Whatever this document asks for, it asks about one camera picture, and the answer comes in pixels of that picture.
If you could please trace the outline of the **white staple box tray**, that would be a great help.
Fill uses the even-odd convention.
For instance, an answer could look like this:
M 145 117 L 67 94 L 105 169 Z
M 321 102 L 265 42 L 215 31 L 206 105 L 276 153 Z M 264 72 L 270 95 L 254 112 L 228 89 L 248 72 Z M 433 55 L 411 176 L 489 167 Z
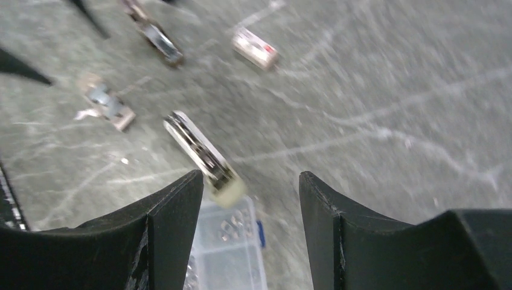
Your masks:
M 87 72 L 77 83 L 83 98 L 100 118 L 123 132 L 135 119 L 136 114 L 125 102 L 112 92 L 105 79 Z

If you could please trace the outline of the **brown stapler base part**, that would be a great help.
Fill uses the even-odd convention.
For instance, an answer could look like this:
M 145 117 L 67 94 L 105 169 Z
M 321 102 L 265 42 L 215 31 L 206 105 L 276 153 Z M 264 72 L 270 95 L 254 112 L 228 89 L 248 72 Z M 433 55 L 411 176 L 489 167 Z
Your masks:
M 184 55 L 179 47 L 165 33 L 160 24 L 154 20 L 136 0 L 120 1 L 124 12 L 132 19 L 139 34 L 153 50 L 160 55 L 164 63 L 177 67 L 184 62 Z

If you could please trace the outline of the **white staple box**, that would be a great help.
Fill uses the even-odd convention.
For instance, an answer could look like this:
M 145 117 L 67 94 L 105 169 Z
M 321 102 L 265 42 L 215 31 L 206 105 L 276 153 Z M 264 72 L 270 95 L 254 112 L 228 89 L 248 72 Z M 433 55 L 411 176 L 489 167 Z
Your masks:
M 273 67 L 279 58 L 279 53 L 273 46 L 245 27 L 234 33 L 232 47 L 234 51 L 265 71 Z

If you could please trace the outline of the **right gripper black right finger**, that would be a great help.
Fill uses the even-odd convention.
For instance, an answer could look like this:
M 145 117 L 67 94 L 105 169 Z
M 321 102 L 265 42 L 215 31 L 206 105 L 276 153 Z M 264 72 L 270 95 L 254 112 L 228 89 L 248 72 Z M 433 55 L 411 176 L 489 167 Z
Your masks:
M 299 197 L 315 289 L 511 288 L 509 209 L 454 209 L 411 225 L 309 171 Z

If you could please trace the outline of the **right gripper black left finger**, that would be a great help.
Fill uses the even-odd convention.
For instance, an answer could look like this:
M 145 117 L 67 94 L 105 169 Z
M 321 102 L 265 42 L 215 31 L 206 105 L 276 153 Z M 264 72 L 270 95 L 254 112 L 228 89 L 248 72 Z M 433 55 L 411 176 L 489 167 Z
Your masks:
M 192 170 L 76 228 L 2 228 L 1 288 L 182 289 L 202 194 Z

